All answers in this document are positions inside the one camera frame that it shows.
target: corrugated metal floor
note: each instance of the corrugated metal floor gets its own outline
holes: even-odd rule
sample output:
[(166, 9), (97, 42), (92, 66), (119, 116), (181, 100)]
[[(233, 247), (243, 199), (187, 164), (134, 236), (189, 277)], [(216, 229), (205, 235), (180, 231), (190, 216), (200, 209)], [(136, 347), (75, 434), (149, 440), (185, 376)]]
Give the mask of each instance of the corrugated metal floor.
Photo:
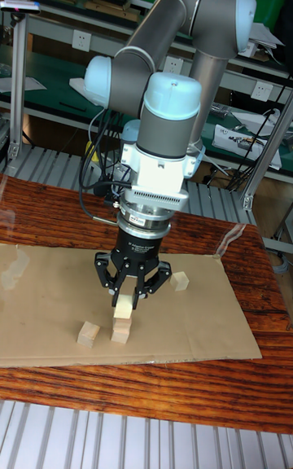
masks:
[(293, 437), (0, 402), (1, 469), (289, 469)]
[[(23, 145), (21, 155), (7, 167), (0, 165), (0, 170), (9, 176), (30, 182), (78, 190), (80, 162), (80, 156)], [(91, 166), (86, 178), (88, 184), (94, 181), (95, 174), (95, 169)], [(184, 212), (235, 223), (256, 224), (253, 214), (243, 209), (238, 192), (230, 193), (193, 182), (187, 182), (186, 188), (190, 198)]]

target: robotic arm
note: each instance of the robotic arm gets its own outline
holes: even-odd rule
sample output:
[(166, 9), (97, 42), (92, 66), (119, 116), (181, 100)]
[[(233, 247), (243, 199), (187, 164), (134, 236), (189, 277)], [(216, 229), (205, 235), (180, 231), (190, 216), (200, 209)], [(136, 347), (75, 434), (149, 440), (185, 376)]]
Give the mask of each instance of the robotic arm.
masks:
[[(203, 125), (228, 60), (247, 47), (255, 10), (255, 0), (156, 0), (115, 58), (97, 56), (86, 70), (91, 101), (141, 120), (137, 142), (125, 144), (121, 158), (132, 173), (131, 189), (120, 197), (116, 247), (95, 257), (113, 306), (127, 275), (138, 279), (135, 309), (138, 298), (154, 293), (171, 274), (158, 258), (160, 243), (188, 200), (182, 183), (199, 166)], [(178, 31), (196, 48), (190, 77), (157, 72)], [(114, 277), (107, 270), (110, 259)]]

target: tape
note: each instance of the tape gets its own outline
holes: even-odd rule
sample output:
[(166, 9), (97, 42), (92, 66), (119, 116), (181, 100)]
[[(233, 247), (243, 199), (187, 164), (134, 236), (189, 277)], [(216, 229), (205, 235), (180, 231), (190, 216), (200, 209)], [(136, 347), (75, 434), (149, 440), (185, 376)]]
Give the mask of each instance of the tape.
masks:
[(223, 257), (230, 243), (238, 239), (243, 234), (245, 227), (246, 225), (237, 223), (237, 225), (235, 225), (231, 230), (226, 232), (224, 234), (224, 237), (220, 241), (220, 244), (218, 245), (215, 254), (219, 257)]
[(1, 274), (1, 284), (4, 290), (15, 288), (29, 263), (29, 257), (23, 250), (17, 248), (16, 251), (17, 259), (10, 264), (8, 270)]

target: white label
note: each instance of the white label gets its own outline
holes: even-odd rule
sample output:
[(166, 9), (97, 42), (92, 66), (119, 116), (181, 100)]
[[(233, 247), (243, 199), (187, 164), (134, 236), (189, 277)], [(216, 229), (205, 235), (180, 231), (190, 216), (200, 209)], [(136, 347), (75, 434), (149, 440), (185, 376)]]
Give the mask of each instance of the white label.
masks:
[(142, 219), (141, 217), (133, 216), (132, 214), (130, 214), (129, 221), (130, 223), (135, 223), (135, 225), (139, 225), (139, 226), (145, 226), (146, 224), (145, 219)]

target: cardboard sheet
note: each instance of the cardboard sheet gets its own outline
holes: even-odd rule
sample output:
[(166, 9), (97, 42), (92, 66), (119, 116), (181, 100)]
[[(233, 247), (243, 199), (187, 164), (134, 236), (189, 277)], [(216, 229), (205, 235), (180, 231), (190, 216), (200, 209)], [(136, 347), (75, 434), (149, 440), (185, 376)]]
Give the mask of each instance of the cardboard sheet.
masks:
[[(161, 254), (185, 271), (185, 291), (165, 283), (133, 311), (127, 344), (110, 341), (111, 296), (94, 251), (0, 247), (0, 366), (65, 366), (261, 358), (221, 260)], [(85, 321), (101, 326), (92, 349), (77, 343)]]

